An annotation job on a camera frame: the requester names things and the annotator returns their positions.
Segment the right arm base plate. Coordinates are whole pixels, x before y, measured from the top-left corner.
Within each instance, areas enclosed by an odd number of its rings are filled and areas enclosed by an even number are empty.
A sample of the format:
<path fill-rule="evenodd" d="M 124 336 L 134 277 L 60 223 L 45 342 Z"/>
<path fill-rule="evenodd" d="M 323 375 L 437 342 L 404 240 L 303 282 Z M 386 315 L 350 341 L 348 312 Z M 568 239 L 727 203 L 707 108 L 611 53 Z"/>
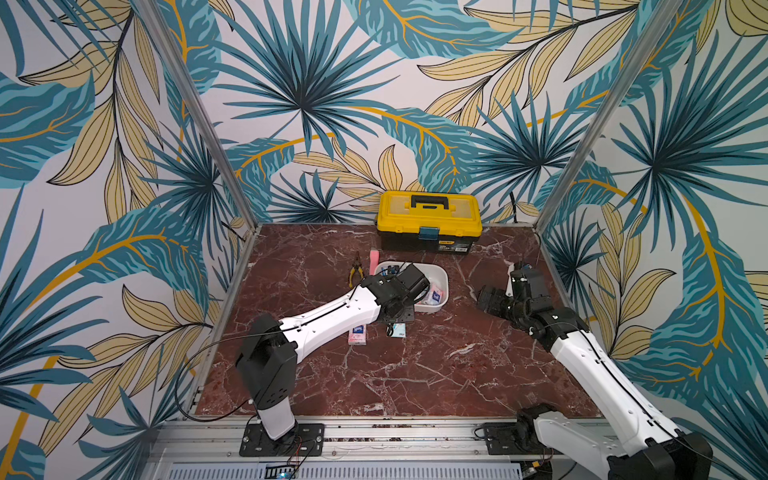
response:
<path fill-rule="evenodd" d="M 473 434 L 484 441 L 489 455 L 539 455 L 549 458 L 560 452 L 546 447 L 526 422 L 487 422 Z"/>

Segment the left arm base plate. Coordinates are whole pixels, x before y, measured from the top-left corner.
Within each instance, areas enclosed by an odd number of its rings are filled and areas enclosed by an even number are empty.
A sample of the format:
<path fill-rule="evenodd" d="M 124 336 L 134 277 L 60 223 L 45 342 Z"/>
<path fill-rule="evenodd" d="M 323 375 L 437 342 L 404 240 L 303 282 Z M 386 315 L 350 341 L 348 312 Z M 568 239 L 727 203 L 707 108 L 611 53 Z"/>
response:
<path fill-rule="evenodd" d="M 271 439 L 261 424 L 249 424 L 244 430 L 239 456 L 256 457 L 319 457 L 324 446 L 325 425 L 297 423 L 277 440 Z"/>

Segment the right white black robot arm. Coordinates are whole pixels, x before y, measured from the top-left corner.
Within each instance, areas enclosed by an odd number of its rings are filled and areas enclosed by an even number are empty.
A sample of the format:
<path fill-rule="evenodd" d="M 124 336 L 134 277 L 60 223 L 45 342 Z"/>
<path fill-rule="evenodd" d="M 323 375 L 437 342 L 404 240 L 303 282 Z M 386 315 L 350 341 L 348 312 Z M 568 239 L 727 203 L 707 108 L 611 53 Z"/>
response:
<path fill-rule="evenodd" d="M 554 306 L 535 269 L 511 267 L 504 288 L 484 286 L 478 308 L 508 321 L 551 353 L 577 380 L 610 425 L 601 436 L 548 404 L 518 412 L 514 423 L 485 423 L 489 454 L 560 453 L 600 479 L 706 479 L 713 451 L 658 410 L 599 346 L 572 309 Z"/>

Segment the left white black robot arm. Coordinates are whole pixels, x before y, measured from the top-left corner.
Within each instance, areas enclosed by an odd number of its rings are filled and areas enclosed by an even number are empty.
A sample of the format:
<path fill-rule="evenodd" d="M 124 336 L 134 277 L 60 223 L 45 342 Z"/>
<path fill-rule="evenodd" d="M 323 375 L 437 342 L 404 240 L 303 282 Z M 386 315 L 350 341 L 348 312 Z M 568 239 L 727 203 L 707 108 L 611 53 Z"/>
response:
<path fill-rule="evenodd" d="M 368 276 L 339 298 L 303 314 L 281 320 L 264 314 L 254 320 L 235 367 L 266 436 L 281 441 L 296 430 L 289 397 L 302 361 L 355 327 L 400 322 L 429 289 L 426 275 L 408 264 L 395 275 Z"/>

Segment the teal cartoon tissue pack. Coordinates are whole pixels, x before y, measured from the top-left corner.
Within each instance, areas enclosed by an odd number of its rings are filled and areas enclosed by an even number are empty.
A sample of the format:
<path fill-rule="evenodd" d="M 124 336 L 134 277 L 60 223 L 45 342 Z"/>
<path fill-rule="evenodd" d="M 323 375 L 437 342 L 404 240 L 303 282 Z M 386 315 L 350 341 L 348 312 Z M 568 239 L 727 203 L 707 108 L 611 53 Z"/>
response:
<path fill-rule="evenodd" d="M 391 338 L 405 338 L 407 335 L 405 323 L 392 323 L 387 327 L 387 335 Z"/>

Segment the pink tempo tissue pack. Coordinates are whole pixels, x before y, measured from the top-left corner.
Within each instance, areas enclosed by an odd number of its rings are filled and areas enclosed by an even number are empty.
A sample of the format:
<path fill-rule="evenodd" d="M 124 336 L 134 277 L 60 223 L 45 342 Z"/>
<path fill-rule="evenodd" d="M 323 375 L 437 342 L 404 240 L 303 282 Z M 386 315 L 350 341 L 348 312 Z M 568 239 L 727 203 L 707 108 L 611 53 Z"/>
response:
<path fill-rule="evenodd" d="M 367 326 L 355 326 L 348 332 L 348 344 L 351 346 L 363 346 L 367 343 Z"/>

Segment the white plastic storage box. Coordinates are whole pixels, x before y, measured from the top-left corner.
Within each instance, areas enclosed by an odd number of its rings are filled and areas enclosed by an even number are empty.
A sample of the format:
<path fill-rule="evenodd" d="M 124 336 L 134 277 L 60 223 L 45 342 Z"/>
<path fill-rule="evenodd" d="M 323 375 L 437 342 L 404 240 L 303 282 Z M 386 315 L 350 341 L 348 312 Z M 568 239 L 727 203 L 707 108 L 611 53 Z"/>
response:
<path fill-rule="evenodd" d="M 382 272 L 392 273 L 395 269 L 414 265 L 418 268 L 430 282 L 430 289 L 427 294 L 421 298 L 414 306 L 416 313 L 434 314 L 439 312 L 449 299 L 449 282 L 447 272 L 440 266 L 427 263 L 384 261 L 374 270 L 375 274 Z"/>

